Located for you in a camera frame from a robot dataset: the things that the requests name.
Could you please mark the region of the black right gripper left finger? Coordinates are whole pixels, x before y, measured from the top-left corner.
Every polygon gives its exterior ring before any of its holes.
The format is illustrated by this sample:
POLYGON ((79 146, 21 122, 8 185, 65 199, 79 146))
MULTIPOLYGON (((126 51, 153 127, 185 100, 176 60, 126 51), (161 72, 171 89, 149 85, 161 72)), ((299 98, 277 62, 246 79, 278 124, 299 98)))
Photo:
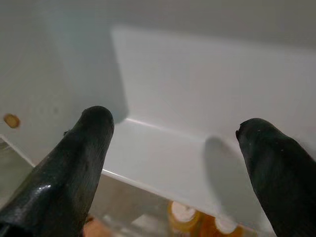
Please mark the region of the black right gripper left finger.
POLYGON ((85 109, 0 210, 1 236, 82 236, 114 127, 105 107, 85 109))

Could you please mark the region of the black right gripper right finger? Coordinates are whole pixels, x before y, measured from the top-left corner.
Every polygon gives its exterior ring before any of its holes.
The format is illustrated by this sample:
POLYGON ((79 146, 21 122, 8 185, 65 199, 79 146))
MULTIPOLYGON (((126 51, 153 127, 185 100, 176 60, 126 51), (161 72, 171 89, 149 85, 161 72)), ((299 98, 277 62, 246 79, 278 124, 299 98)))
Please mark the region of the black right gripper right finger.
POLYGON ((253 191, 278 237, 316 235, 316 162, 270 122, 251 118, 236 138, 253 191))

